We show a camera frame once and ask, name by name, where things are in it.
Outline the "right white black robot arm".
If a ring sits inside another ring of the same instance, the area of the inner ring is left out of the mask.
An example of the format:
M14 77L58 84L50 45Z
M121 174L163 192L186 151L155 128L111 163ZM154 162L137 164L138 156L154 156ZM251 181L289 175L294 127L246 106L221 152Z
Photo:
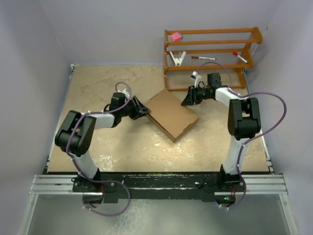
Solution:
M243 183L240 177L245 156L246 142L256 136L261 129L259 102L256 98L244 98L228 86L222 85L219 73L207 75L207 85L201 86L202 77L198 72L191 74L194 85L188 92L181 106L193 106L203 100L213 99L228 108L227 129L231 141L226 157L217 176L218 188L230 191L235 185Z

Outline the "brown cardboard box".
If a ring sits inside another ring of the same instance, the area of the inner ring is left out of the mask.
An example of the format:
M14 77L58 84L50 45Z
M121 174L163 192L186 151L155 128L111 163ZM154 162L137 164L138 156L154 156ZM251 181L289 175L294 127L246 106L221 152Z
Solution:
M181 106L181 101L167 89L163 89L145 103L150 109L148 118L173 143L177 142L199 120L191 109Z

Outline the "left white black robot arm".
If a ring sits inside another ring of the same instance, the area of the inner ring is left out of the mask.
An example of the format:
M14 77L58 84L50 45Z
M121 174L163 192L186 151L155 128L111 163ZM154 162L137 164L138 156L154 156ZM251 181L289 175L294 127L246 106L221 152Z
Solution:
M83 185L90 191L99 190L100 170L89 152L93 133L97 129L114 128L123 117L139 119L151 110L143 105L136 96L115 92L111 102L99 112L81 113L71 110L67 113L55 136L55 145L69 155L78 174L85 178Z

